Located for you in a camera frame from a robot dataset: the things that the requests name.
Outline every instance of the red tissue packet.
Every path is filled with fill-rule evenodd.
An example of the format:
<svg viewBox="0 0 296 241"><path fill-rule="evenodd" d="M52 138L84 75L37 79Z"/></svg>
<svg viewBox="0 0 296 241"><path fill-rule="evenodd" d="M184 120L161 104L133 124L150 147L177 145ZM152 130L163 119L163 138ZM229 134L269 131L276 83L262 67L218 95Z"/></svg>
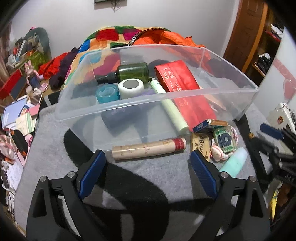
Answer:
<svg viewBox="0 0 296 241"><path fill-rule="evenodd" d="M155 66L156 77L166 92L200 89L194 76L182 61ZM216 120L216 115L203 95L175 98L174 102L192 131L206 119Z"/></svg>

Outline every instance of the metal screw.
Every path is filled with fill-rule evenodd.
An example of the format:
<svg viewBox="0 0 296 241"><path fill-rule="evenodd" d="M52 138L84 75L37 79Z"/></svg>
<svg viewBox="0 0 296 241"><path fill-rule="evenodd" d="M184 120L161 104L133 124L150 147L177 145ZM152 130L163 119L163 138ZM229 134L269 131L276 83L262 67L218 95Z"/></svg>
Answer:
<svg viewBox="0 0 296 241"><path fill-rule="evenodd" d="M227 178L229 177L229 174L227 172L221 172L221 177Z"/></svg>
<svg viewBox="0 0 296 241"><path fill-rule="evenodd" d="M75 172L68 172L67 177L72 178L75 176Z"/></svg>
<svg viewBox="0 0 296 241"><path fill-rule="evenodd" d="M250 176L250 180L251 180L251 182L255 182L255 181L257 181L257 178L254 176Z"/></svg>
<svg viewBox="0 0 296 241"><path fill-rule="evenodd" d="M40 179L39 179L41 182L44 182L46 180L46 176L42 176Z"/></svg>

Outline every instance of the red clothing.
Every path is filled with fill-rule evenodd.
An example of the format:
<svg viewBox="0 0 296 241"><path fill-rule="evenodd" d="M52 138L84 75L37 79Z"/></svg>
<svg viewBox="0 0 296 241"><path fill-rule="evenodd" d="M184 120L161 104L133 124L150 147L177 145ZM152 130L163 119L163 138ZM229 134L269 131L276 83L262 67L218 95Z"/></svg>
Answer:
<svg viewBox="0 0 296 241"><path fill-rule="evenodd" d="M61 60L67 55L68 53L63 53L51 61L47 62L46 64L43 64L39 67L39 74L42 74L44 79L47 80L51 76L55 75L59 71L59 64Z"/></svg>

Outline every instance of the gray tablecloth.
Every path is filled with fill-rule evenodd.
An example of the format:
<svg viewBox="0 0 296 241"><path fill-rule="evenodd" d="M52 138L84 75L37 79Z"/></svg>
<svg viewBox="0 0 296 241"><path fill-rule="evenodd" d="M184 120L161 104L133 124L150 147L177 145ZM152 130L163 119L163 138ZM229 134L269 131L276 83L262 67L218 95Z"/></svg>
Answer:
<svg viewBox="0 0 296 241"><path fill-rule="evenodd" d="M61 178L69 171L76 171L90 155L68 127L54 119L54 110L55 105L52 105L40 112L28 161L16 192L15 217L24 229L40 176ZM266 122L254 104L246 116L253 133ZM238 131L234 122L229 124ZM240 135L239 146L245 148ZM91 205L100 216L106 225L107 236L124 241L189 240L212 204L188 162L189 147L188 139L184 152L137 161L115 162L111 154L106 153L106 173L84 203ZM266 169L270 169L267 157L262 156L262 159ZM250 175L255 176L255 171L248 157L237 177L247 179ZM265 194L267 201L271 199L273 190ZM64 202L63 207L67 221L77 233ZM228 222L229 218L225 217L224 227Z"/></svg>

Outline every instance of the pink bunny toy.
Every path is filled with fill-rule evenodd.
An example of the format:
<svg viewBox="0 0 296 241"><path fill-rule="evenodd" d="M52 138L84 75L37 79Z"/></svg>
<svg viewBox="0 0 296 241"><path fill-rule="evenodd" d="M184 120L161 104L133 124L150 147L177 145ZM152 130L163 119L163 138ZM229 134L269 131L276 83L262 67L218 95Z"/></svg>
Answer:
<svg viewBox="0 0 296 241"><path fill-rule="evenodd" d="M33 89L40 88L40 80L43 80L43 75L39 75L31 63L31 60L28 61L28 64L25 63L25 72L27 76L27 84L31 85Z"/></svg>

